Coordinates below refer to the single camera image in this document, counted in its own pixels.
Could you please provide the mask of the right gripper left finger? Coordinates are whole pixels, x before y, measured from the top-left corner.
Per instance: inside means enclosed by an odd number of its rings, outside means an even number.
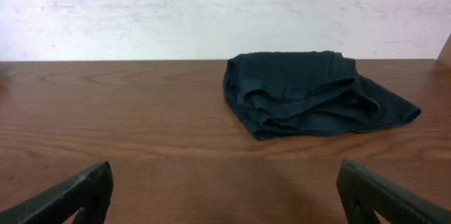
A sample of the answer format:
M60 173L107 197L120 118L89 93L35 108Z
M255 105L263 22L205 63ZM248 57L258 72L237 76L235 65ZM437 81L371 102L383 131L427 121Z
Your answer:
M111 203L113 176L109 162L97 163L48 190L1 212L2 223L103 224Z

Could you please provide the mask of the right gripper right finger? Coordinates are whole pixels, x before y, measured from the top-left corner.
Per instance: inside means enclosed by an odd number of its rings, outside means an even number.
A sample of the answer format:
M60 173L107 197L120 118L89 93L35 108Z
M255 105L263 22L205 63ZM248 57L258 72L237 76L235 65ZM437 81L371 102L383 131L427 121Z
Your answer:
M336 186L351 224L377 224L379 216L399 224L450 222L450 211L351 160L341 163Z

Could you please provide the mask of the navy blue shorts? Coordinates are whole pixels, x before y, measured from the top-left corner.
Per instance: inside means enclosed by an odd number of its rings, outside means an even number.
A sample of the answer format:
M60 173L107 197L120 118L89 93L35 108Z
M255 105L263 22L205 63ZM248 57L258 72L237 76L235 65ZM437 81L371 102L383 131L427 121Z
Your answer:
M223 93L259 141L374 132L409 124L421 113L334 51L240 54L227 62Z

